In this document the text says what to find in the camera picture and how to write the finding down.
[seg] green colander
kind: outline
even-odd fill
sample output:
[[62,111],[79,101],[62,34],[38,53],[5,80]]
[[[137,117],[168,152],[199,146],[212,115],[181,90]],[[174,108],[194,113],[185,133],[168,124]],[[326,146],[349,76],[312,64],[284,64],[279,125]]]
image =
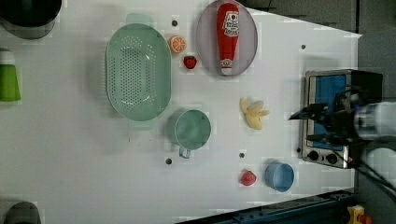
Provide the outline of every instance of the green colander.
[[153,126],[171,97],[171,52],[150,17],[130,14],[106,49],[107,96],[135,127]]

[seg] oven window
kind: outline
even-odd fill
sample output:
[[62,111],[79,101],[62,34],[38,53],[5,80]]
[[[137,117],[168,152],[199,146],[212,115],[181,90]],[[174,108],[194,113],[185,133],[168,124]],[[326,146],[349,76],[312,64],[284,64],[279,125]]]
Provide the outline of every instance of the oven window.
[[[333,102],[336,93],[346,90],[347,76],[324,76],[316,77],[316,89],[315,89],[315,103],[316,104],[328,104],[328,111],[333,110]],[[318,123],[314,123],[314,134],[326,133],[324,127]],[[329,144],[323,144],[314,142],[313,147],[320,147],[325,149],[332,149],[336,151],[342,151],[342,147],[331,147]]]

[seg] bottle label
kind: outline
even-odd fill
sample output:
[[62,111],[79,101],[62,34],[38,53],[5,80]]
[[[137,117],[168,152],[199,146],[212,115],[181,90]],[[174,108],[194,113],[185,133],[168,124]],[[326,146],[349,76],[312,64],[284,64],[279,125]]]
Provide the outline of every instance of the bottle label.
[[221,67],[233,67],[233,61],[231,61],[230,59],[221,60],[220,66]]
[[228,11],[223,23],[224,34],[227,36],[239,36],[239,13]]

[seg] pot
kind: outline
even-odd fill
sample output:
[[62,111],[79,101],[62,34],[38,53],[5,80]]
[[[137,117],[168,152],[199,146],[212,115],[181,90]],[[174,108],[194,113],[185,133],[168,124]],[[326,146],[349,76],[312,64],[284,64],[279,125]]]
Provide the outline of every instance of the pot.
[[0,18],[13,35],[38,39],[52,30],[61,6],[62,0],[2,0]]

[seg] green cup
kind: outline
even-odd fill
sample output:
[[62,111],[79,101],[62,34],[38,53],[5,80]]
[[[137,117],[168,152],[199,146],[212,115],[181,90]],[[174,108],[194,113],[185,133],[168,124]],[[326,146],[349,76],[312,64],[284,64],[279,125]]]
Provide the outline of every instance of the green cup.
[[11,51],[0,50],[0,101],[14,102],[20,99],[14,55]]
[[203,147],[211,133],[209,118],[202,111],[188,110],[171,118],[169,132],[180,146],[179,156],[188,159],[191,151]]

